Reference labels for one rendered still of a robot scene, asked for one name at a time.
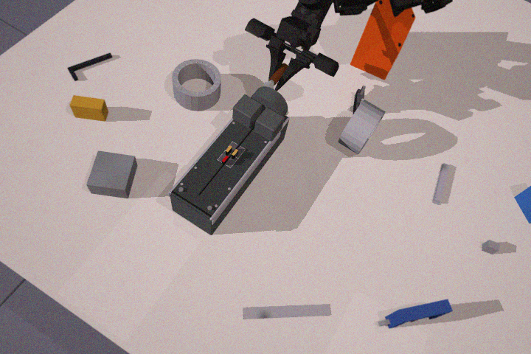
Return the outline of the black l-shaped bar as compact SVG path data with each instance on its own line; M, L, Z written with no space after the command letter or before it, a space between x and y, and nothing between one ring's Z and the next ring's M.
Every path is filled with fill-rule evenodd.
M74 66L70 66L68 69L70 75L72 76L73 80L76 81L78 80L77 79L77 76L76 74L74 73L74 71L77 71L79 69L83 69L83 68L86 68L88 66L92 66L96 63L100 63L100 62L103 62L104 60L108 60L108 59L111 59L113 58L112 57L112 54L111 53L108 53L106 55L103 55L103 56L100 56L98 58L95 58L95 59L92 59L92 60L88 60L88 61L85 61L85 62L82 62L82 63L79 63L77 65L74 65Z

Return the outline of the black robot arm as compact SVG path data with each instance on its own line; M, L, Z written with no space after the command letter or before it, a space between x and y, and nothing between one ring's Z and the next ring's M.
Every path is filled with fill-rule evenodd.
M306 10L316 14L323 20L330 9L331 4L334 4L335 13L339 15L360 15L367 9L368 6L374 4L378 0L298 0L297 6L305 8ZM434 12L445 7L453 0L389 0L394 17L400 15L407 8L422 5L422 10L426 13ZM295 16L288 16L282 18L276 36L279 39L287 41L290 45L300 47L306 45L310 48L316 44L321 28L317 27L318 21L315 24L309 24Z

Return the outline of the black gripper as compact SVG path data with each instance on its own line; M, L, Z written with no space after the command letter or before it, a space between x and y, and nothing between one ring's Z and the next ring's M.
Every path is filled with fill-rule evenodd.
M299 13L296 10L299 10L301 12ZM316 14L300 6L296 6L295 10L292 11L291 15L311 25L316 23L316 21L312 19L315 18L318 21L317 27L319 28L321 27L322 22L324 21ZM278 70L278 68L282 65L282 62L284 61L286 56L286 54L283 52L285 49L296 54L296 58L291 58L287 69L280 78L275 88L276 91L278 91L285 83L287 83L296 73L301 71L303 68L309 69L309 65L311 63L314 64L316 69L332 77L335 76L336 72L339 69L338 62L321 53L316 55L310 52L310 48L304 44L301 45L301 49L303 50L300 51L296 49L295 46L285 43L285 40L279 39L276 36L276 33L274 32L275 29L262 23L261 21L258 21L255 18L248 22L245 31L251 33L252 35L255 35L258 38L262 38L265 41L269 41L268 45L266 44L266 47L270 50L271 54L271 66L268 79L270 79L271 76L275 73L275 71Z

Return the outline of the grey hollow cylinder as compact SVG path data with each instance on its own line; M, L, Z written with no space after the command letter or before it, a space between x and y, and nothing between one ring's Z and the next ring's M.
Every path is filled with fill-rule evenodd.
M364 100L347 123L338 143L359 154L385 113Z
M202 79L212 87L206 91L188 91L182 85L191 79ZM212 63L193 59L180 63L173 71L173 93L176 102L191 111L204 111L214 106L221 95L221 73Z

